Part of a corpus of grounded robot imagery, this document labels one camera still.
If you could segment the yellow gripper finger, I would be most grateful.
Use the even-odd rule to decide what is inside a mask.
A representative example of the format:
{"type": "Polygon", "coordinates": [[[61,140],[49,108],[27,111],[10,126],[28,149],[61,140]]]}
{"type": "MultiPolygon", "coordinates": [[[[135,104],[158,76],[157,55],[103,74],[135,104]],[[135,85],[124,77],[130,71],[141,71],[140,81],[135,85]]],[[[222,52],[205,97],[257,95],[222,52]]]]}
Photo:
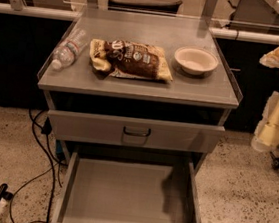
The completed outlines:
{"type": "Polygon", "coordinates": [[[279,146],[279,92],[273,92],[266,102],[263,118],[255,129],[251,146],[259,152],[272,152],[279,146]]]}
{"type": "Polygon", "coordinates": [[[270,51],[268,54],[264,54],[260,58],[259,63],[268,68],[279,68],[279,47],[270,51]]]}

